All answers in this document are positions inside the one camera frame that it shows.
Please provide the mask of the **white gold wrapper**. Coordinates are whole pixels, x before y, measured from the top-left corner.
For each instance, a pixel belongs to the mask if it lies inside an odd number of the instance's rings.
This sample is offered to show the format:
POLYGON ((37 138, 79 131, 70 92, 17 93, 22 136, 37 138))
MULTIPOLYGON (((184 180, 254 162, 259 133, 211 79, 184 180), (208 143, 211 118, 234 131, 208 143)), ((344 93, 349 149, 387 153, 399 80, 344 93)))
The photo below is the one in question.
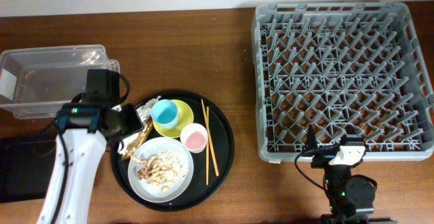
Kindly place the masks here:
POLYGON ((121 159, 129 159, 147 139, 153 129, 153 119, 151 117, 152 108, 160 99, 160 96, 152 98, 136 109, 136 112, 143 123, 143 129, 121 141, 123 144, 120 143, 118 148, 118 153, 121 155, 121 159))

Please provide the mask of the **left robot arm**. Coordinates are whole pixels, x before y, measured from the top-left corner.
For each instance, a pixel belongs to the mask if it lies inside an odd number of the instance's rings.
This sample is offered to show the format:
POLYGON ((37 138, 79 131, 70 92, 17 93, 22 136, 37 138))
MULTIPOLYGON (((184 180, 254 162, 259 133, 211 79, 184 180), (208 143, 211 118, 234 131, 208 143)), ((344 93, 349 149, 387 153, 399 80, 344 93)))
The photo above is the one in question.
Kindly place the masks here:
POLYGON ((56 154, 38 223, 86 223, 96 171, 111 143, 139 132, 143 123, 125 103, 120 84, 129 81, 108 69, 90 69, 85 91, 62 105, 55 127, 56 154))

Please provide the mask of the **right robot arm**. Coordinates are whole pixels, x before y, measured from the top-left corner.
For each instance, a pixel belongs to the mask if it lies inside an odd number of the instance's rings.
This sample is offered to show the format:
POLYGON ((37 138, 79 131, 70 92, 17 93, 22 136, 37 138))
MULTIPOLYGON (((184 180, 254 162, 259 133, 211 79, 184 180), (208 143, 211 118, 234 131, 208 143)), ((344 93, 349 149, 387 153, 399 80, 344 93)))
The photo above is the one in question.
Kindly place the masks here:
POLYGON ((330 214, 321 215, 320 223, 394 223, 390 219, 370 219, 374 212, 377 182, 368 176, 353 175, 351 170, 363 162, 366 146, 352 126, 345 128, 340 141, 321 147, 312 126, 302 153, 296 156, 311 158, 311 167, 324 170, 322 183, 308 176, 306 180, 322 189, 330 203, 330 214))

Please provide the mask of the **blue cup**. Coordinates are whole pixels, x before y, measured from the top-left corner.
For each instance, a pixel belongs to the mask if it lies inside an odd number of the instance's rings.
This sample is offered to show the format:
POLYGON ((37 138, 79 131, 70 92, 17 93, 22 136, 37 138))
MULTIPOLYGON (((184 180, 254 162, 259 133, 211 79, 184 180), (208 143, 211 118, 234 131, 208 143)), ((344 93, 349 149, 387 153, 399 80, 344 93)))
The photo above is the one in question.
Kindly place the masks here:
POLYGON ((151 109, 151 117, 162 128, 175 128, 179 122, 178 107, 172 100, 159 100, 151 109))

